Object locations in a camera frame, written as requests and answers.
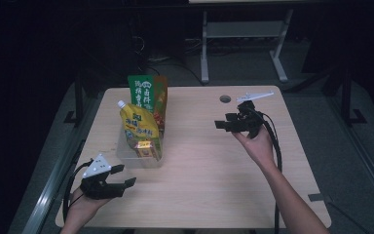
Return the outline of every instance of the floor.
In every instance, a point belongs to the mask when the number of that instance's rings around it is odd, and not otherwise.
[[[286,93],[313,74],[301,73],[310,42],[287,41],[280,59],[289,78],[281,83],[270,60],[269,50],[276,45],[272,40],[241,41],[241,46],[231,53],[214,53],[208,59],[208,86],[276,85],[294,122],[314,172],[318,187],[328,198],[327,208],[332,218],[331,233],[374,233],[374,176],[367,168],[368,159],[374,164],[374,106],[367,92],[356,83],[352,89],[352,109],[359,109],[367,124],[352,127],[342,121],[339,113],[341,94],[326,97],[321,92],[325,79],[298,93]],[[146,73],[160,73],[168,77],[168,85],[201,86],[200,54],[196,51],[185,61],[157,52],[150,61]],[[20,233],[31,214],[48,178],[55,171],[57,160],[74,153],[86,138],[102,99],[85,98],[85,117],[78,127],[65,124],[69,111],[75,110],[74,86],[65,94],[53,122],[32,179],[9,233]],[[66,179],[59,183],[57,193],[50,199],[48,213],[44,215],[41,233],[57,233],[55,216],[59,209]],[[122,229],[83,228],[80,233],[123,233]],[[273,233],[273,230],[256,230],[257,233]],[[136,230],[136,233],[180,233],[181,230]],[[243,230],[198,230],[197,233],[243,233]]]

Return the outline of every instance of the wooden table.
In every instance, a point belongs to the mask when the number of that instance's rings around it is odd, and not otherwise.
[[[283,173],[328,227],[322,201],[311,202],[318,186],[277,87],[168,88],[164,161],[158,169],[125,169],[107,182],[137,177],[134,187],[101,208],[88,226],[120,228],[273,228],[275,200],[259,168],[239,142],[214,120],[238,112],[236,98],[267,93],[254,101],[278,131]],[[228,95],[230,103],[219,98]],[[118,100],[130,102],[130,90],[110,89],[101,102],[78,165],[102,153],[110,165],[133,154],[126,144]],[[80,184],[77,176],[73,189]],[[63,225],[61,211],[56,224]]]

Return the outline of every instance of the dark background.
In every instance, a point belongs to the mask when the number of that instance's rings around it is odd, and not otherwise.
[[[90,95],[126,85],[143,63],[132,34],[182,58],[177,48],[184,37],[201,33],[197,12],[145,13],[134,20],[133,13],[82,16],[60,7],[57,1],[0,1],[0,233],[8,231],[63,95],[78,75]],[[312,40],[306,71],[346,60],[374,100],[374,1],[299,9],[288,38],[304,37]]]

